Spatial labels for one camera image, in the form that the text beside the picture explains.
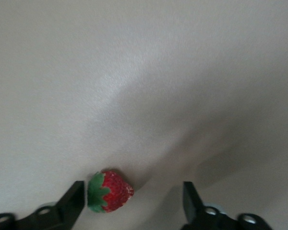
red strawberry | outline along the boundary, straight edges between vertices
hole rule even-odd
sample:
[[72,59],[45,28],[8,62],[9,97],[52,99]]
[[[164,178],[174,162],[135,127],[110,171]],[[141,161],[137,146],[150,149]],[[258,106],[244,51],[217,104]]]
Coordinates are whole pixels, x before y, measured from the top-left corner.
[[134,194],[133,188],[115,172],[97,172],[88,183],[87,205],[94,212],[112,212]]

green strawberry cap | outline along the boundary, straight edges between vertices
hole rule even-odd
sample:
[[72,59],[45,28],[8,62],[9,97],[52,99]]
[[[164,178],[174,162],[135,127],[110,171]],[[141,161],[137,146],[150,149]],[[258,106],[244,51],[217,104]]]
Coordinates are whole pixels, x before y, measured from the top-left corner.
[[102,187],[104,182],[103,173],[97,172],[89,181],[87,188],[87,206],[93,212],[105,212],[102,206],[107,206],[103,197],[111,192],[107,187]]

green leaf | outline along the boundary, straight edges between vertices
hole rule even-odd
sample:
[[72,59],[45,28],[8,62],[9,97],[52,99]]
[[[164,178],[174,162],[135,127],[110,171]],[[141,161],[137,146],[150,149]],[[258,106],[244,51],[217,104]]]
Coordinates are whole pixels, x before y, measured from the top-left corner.
[[103,173],[97,172],[88,183],[87,188],[87,205],[94,212],[105,212],[102,206],[107,206],[107,202],[103,196],[110,193],[109,188],[103,188]]

white surface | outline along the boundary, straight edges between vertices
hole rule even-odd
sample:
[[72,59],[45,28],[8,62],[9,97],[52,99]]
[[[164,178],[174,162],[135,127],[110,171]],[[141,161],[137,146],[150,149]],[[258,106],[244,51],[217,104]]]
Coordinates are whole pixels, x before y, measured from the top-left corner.
[[109,167],[75,230],[178,230],[183,180],[288,229],[288,0],[0,0],[0,212]]

strawberry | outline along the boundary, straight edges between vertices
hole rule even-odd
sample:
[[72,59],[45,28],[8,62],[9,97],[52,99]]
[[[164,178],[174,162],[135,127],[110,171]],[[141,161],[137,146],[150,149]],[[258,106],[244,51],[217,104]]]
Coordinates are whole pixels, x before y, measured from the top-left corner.
[[112,212],[134,194],[133,188],[113,171],[97,172],[88,183],[87,205],[94,212]]

